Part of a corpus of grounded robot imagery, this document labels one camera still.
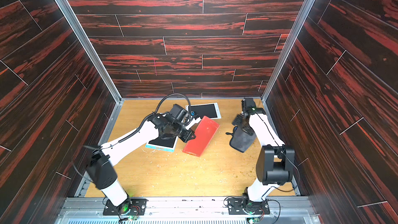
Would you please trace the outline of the dark grey wiping cloth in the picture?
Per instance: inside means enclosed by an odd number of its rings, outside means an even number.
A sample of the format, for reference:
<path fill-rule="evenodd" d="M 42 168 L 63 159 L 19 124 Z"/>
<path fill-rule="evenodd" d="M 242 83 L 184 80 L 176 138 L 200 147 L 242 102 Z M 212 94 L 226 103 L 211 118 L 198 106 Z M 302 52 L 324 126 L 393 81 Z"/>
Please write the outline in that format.
<path fill-rule="evenodd" d="M 230 146 L 235 150 L 244 153 L 255 141 L 256 135 L 249 135 L 238 126 L 235 126 L 231 134 Z"/>

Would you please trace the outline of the red drawing tablet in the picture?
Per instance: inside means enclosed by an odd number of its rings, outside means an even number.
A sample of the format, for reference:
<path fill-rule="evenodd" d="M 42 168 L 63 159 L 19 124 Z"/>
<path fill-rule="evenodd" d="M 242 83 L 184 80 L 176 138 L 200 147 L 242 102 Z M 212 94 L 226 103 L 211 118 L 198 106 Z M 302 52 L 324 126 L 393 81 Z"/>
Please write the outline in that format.
<path fill-rule="evenodd" d="M 211 139 L 216 134 L 219 127 L 220 124 L 208 118 L 207 116 L 204 116 L 194 132 L 196 138 L 190 140 L 186 144 L 182 152 L 200 157 L 203 154 L 204 150 L 207 148 Z"/>

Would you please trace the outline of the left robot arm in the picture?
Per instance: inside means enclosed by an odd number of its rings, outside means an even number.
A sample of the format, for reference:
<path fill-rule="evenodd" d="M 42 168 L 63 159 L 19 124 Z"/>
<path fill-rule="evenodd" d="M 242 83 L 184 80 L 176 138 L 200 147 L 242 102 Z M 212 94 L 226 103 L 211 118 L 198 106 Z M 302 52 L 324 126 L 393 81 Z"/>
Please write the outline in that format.
<path fill-rule="evenodd" d="M 94 148 L 86 171 L 96 188 L 111 204 L 120 207 L 127 203 L 130 196 L 119 183 L 114 166 L 142 145 L 149 145 L 151 149 L 174 151 L 178 139 L 186 143 L 196 138 L 191 127 L 200 121 L 198 115 L 189 114 L 188 121 L 183 122 L 169 112 L 151 113 L 133 131 Z"/>

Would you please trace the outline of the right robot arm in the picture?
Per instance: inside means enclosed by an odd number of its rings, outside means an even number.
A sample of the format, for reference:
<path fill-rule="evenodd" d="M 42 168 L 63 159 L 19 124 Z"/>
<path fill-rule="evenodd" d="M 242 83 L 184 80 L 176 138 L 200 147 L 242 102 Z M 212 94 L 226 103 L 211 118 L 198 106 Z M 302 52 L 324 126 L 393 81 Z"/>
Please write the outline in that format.
<path fill-rule="evenodd" d="M 274 189 L 292 181 L 295 151 L 278 137 L 264 113 L 238 114 L 232 124 L 232 148 L 244 153 L 256 139 L 260 143 L 257 178 L 245 189 L 243 202 L 262 202 Z"/>

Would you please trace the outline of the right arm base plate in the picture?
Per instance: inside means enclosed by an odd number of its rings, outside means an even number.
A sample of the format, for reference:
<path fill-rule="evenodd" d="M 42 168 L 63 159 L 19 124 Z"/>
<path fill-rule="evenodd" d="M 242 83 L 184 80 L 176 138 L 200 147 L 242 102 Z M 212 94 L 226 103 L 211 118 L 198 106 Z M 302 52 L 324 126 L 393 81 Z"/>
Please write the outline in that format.
<path fill-rule="evenodd" d="M 237 197 L 226 197 L 224 205 L 230 215 L 269 215 L 270 210 L 266 201 L 253 202 Z"/>

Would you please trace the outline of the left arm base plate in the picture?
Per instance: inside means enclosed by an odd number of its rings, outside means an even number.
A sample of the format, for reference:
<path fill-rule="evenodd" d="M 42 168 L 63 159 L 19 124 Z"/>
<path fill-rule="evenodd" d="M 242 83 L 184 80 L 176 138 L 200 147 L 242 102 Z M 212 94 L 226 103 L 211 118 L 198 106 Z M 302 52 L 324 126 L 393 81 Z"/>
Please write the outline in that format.
<path fill-rule="evenodd" d="M 122 204 L 115 206 L 107 199 L 103 211 L 104 216 L 143 216 L 147 207 L 148 200 L 145 198 L 129 198 Z"/>

